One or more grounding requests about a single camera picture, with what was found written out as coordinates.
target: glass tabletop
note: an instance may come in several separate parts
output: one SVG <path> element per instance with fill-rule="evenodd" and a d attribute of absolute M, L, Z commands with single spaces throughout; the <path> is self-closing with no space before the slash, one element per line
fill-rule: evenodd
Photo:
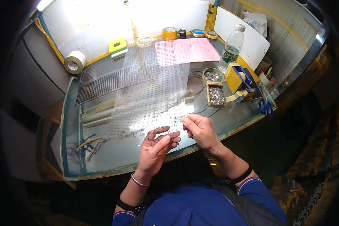
<path fill-rule="evenodd" d="M 222 52 L 224 44 L 221 41 L 212 40 L 211 44 L 217 52 Z M 90 65 L 86 70 L 106 62 L 109 59 L 110 57 L 105 57 Z M 194 74 L 202 76 L 202 71 L 205 68 L 217 68 L 217 65 L 218 62 L 190 63 L 189 77 Z M 215 132 L 220 139 L 227 138 L 231 134 L 246 128 L 264 117 L 259 111 L 258 99 L 244 103 L 232 101 L 224 108 L 209 107 L 207 91 L 206 88 L 203 89 L 203 85 L 204 82 L 201 81 L 201 79 L 191 78 L 187 81 L 186 89 L 192 89 L 194 94 L 198 94 L 194 97 L 193 102 L 186 102 L 185 111 L 186 114 L 195 113 L 210 118 Z M 140 145 L 143 139 L 124 137 L 101 142 L 100 148 L 94 152 L 89 161 L 84 161 L 80 151 L 77 152 L 77 147 L 83 139 L 93 134 L 95 134 L 96 137 L 102 136 L 108 130 L 108 123 L 83 127 L 83 122 L 81 121 L 83 112 L 99 103 L 114 100 L 117 95 L 117 92 L 112 92 L 78 105 L 78 91 L 80 87 L 80 79 L 72 78 L 63 105 L 61 155 L 65 180 L 99 178 L 136 170 L 140 154 Z M 261 82 L 259 82 L 258 87 L 263 95 L 266 96 L 267 100 L 272 103 L 273 109 L 275 110 L 276 104 L 265 86 L 262 86 Z M 225 97 L 233 95 L 226 83 L 223 84 L 223 90 Z M 186 132 L 182 132 L 180 137 L 180 144 L 167 154 L 166 160 L 178 158 L 200 149 L 193 139 L 188 138 Z"/>

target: fluorescent lamp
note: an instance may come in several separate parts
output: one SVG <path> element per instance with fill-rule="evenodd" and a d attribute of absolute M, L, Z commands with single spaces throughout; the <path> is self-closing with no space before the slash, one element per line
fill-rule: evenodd
<path fill-rule="evenodd" d="M 54 0 L 41 0 L 37 5 L 39 11 L 43 11 Z"/>

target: woman's left hand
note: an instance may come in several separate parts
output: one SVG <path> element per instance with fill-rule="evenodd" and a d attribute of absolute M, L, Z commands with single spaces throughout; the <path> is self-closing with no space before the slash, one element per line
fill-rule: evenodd
<path fill-rule="evenodd" d="M 165 126 L 151 130 L 142 142 L 138 169 L 133 174 L 133 177 L 140 183 L 149 184 L 151 182 L 152 177 L 161 169 L 167 152 L 177 147 L 177 143 L 180 142 L 179 131 L 161 135 L 155 139 L 157 134 L 164 133 L 169 129 L 169 126 Z"/>

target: bottle cap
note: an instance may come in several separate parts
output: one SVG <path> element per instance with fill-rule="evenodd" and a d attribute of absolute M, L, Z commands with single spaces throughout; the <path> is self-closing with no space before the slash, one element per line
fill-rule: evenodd
<path fill-rule="evenodd" d="M 242 31 L 244 32 L 246 27 L 242 24 L 236 24 L 236 29 L 239 30 L 239 31 Z"/>

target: silver bangle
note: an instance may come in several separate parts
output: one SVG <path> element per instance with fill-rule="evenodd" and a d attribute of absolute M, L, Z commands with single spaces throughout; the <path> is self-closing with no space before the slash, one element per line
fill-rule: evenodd
<path fill-rule="evenodd" d="M 142 186 L 142 187 L 149 187 L 149 185 L 141 184 L 140 182 L 138 182 L 138 181 L 133 177 L 133 174 L 134 174 L 134 172 L 131 174 L 131 178 L 132 178 L 132 180 L 133 180 L 136 184 L 138 184 L 138 185 L 140 185 L 140 186 Z"/>

